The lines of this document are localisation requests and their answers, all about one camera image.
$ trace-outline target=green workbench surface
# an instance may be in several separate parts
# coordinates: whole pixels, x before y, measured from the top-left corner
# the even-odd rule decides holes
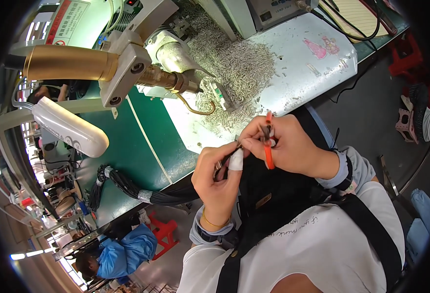
[[[379,4],[398,28],[398,34],[408,27],[401,16],[382,2]],[[373,39],[373,42],[380,48],[391,40],[392,37],[384,36]],[[354,47],[359,61],[373,53],[369,44],[364,42],[356,43]],[[100,98],[98,82],[92,82],[83,98]],[[125,172],[134,182],[148,190],[161,190],[195,168],[198,155],[184,146],[163,102],[159,99],[151,101],[139,93],[136,87],[129,92],[129,99],[119,105],[116,119],[111,111],[84,113],[80,116],[101,128],[109,138],[106,152],[98,158],[85,158],[77,171],[82,190],[91,189],[101,164]],[[108,180],[103,186],[101,205],[96,212],[97,225],[105,225],[139,203]]]

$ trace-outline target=apron strap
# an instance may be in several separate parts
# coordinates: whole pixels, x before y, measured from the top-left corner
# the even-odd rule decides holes
[[[355,195],[347,194],[337,204],[364,233],[377,257],[381,261],[386,276],[387,291],[398,281],[402,272],[399,250],[381,222],[372,214],[368,207]],[[241,256],[233,250],[221,269],[216,293],[237,293]]]
[[[334,203],[347,213],[368,238],[384,268],[387,291],[389,292],[402,273],[400,254],[394,241],[381,222],[356,195],[344,195],[341,201]]]

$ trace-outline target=hand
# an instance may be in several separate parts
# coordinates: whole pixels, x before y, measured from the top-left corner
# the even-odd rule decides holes
[[[235,148],[236,142],[222,145],[219,148],[204,148],[200,153],[192,175],[192,184],[195,191],[197,191],[200,199],[205,204],[205,217],[211,224],[217,226],[225,224],[231,216],[231,210],[235,205],[238,194],[242,171],[228,170],[228,179],[215,182],[213,180],[215,164],[233,152]],[[219,178],[223,178],[226,169],[227,164],[220,170]],[[202,220],[200,224],[207,231],[220,229]]]
[[[276,167],[321,179],[332,179],[337,174],[339,157],[315,146],[294,115],[273,117],[271,123],[278,139],[271,150]],[[259,141],[262,136],[260,125],[266,125],[265,116],[255,117],[241,132],[239,141],[244,149],[265,161],[264,144]]]
[[[63,84],[62,87],[60,88],[60,93],[59,93],[59,96],[57,97],[57,102],[63,102],[66,100],[67,90],[68,90],[68,86],[66,84]]]

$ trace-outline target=notebook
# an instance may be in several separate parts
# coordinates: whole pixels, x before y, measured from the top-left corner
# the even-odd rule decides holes
[[[349,26],[345,21],[343,21],[334,11],[332,11],[327,5],[324,4],[324,1],[320,0],[319,5],[322,9],[324,9],[327,14],[339,25],[339,27],[346,33],[356,36],[359,38],[363,38],[363,35],[357,32],[354,28]],[[342,15],[346,20],[351,22],[354,26],[356,26],[360,31],[362,31],[367,37],[371,36],[376,29],[377,19],[374,14],[366,7],[360,0],[334,0],[335,4],[340,9],[340,15]],[[388,32],[381,25],[379,27],[379,31],[377,32],[376,37],[386,36]],[[350,39],[353,43],[357,43],[359,41]]]

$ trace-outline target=hair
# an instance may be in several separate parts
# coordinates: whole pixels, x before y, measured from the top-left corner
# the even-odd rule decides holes
[[[40,86],[38,86],[29,96],[28,96],[28,98],[26,99],[26,101],[28,102],[28,103],[32,103],[32,104],[37,104],[38,102],[39,102],[39,99],[40,98],[38,98],[38,97],[36,97],[35,95],[36,95],[36,93],[41,89],[41,86],[42,85],[40,85]]]
[[[76,256],[75,266],[77,270],[81,272],[81,276],[87,282],[91,281],[96,273],[90,269],[90,260],[95,258],[86,252],[79,252]]]

